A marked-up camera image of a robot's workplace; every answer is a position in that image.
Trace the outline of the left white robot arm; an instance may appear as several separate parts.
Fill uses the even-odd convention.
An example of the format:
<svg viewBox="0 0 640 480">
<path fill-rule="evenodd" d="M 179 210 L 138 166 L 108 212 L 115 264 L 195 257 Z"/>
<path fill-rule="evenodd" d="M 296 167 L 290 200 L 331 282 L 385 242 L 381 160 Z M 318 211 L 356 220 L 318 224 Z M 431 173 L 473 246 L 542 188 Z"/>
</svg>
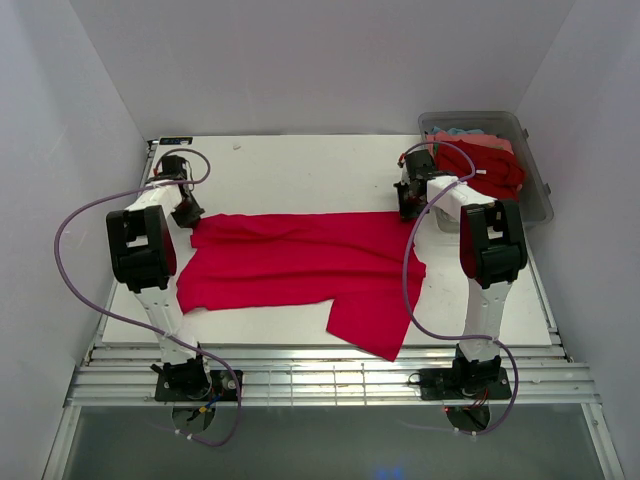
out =
<svg viewBox="0 0 640 480">
<path fill-rule="evenodd" d="M 112 269 L 144 309 L 161 350 L 152 369 L 160 385 L 188 399 L 205 397 L 212 376 L 201 354 L 191 350 L 193 335 L 183 326 L 176 298 L 178 261 L 169 229 L 195 228 L 204 210 L 192 193 L 192 176 L 182 148 L 164 154 L 147 181 L 148 189 L 124 210 L 106 217 Z"/>
</svg>

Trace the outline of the crimson red t shirt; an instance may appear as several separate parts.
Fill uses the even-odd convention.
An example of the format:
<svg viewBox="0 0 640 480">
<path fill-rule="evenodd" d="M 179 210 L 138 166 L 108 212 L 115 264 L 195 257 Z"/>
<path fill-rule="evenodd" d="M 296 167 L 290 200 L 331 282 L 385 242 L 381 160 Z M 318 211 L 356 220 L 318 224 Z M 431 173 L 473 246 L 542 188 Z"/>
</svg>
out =
<svg viewBox="0 0 640 480">
<path fill-rule="evenodd" d="M 184 313 L 329 301 L 328 333 L 395 361 L 427 273 L 413 226 L 395 212 L 210 216 L 177 300 Z"/>
</svg>

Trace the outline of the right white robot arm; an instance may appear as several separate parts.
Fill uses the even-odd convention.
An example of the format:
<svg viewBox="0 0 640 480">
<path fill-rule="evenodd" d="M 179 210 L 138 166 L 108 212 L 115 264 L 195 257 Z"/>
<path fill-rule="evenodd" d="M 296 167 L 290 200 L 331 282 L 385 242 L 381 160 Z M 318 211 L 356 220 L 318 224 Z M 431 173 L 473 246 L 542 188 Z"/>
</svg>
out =
<svg viewBox="0 0 640 480">
<path fill-rule="evenodd" d="M 425 142 L 398 160 L 403 174 L 396 183 L 402 219 L 421 223 L 439 207 L 459 224 L 459 260 L 468 279 L 462 335 L 449 368 L 421 369 L 416 382 L 424 400 L 497 399 L 512 396 L 501 353 L 500 330 L 507 296 L 528 262 L 520 209 L 512 199 L 486 196 L 468 184 L 472 167 L 457 177 L 436 167 Z"/>
</svg>

